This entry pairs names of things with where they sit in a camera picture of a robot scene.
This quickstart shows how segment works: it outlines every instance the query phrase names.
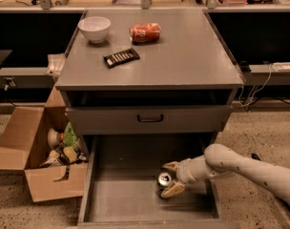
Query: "cabinet top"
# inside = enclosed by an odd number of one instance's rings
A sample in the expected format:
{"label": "cabinet top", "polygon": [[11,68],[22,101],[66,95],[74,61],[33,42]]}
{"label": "cabinet top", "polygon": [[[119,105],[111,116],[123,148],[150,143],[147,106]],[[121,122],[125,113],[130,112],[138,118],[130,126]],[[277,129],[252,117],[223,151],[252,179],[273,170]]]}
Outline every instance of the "cabinet top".
{"label": "cabinet top", "polygon": [[[107,39],[93,44],[79,31],[56,82],[60,91],[229,89],[242,85],[202,9],[105,9],[89,16],[110,19]],[[129,28],[158,23],[157,42],[134,45]],[[134,60],[108,68],[104,55],[134,48]]]}

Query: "drawer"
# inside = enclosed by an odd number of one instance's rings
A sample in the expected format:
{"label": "drawer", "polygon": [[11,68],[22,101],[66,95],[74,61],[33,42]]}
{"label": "drawer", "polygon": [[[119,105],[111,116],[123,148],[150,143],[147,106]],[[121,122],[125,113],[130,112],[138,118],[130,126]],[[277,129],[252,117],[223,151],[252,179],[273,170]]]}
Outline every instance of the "drawer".
{"label": "drawer", "polygon": [[232,89],[66,91],[71,107],[224,105]]}
{"label": "drawer", "polygon": [[229,105],[67,108],[78,135],[218,132],[231,111]]}
{"label": "drawer", "polygon": [[200,156],[201,134],[97,135],[94,139],[78,229],[239,229],[220,219],[213,181],[199,181],[170,199],[156,193],[161,165]]}

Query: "white bowl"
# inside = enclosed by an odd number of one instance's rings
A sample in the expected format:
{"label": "white bowl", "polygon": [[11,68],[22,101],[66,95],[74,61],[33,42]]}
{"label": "white bowl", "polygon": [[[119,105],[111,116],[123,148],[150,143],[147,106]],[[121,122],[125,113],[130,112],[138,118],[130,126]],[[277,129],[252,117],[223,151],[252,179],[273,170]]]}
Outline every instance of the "white bowl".
{"label": "white bowl", "polygon": [[104,17],[88,17],[78,23],[78,28],[86,39],[93,43],[100,43],[108,35],[111,22]]}

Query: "drawer handle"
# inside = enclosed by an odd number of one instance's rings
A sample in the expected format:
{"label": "drawer handle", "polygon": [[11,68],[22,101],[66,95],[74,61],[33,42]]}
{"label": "drawer handle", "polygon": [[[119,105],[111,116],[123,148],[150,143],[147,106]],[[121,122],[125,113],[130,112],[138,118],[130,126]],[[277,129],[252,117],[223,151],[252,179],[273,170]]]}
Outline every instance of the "drawer handle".
{"label": "drawer handle", "polygon": [[160,116],[158,116],[157,118],[151,117],[151,118],[146,118],[146,117],[142,117],[140,114],[137,115],[137,121],[138,122],[161,122],[164,119],[164,115],[161,114]]}

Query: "can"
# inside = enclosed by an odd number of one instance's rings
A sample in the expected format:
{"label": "can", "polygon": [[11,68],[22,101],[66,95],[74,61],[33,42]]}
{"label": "can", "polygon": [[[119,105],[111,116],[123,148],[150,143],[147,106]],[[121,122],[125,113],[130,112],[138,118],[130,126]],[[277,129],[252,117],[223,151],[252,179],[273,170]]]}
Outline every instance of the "can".
{"label": "can", "polygon": [[157,23],[136,24],[130,27],[133,43],[155,42],[160,38],[161,27]]}
{"label": "can", "polygon": [[156,194],[160,197],[163,191],[167,188],[167,186],[172,182],[173,178],[171,174],[167,172],[160,173],[156,178]]}

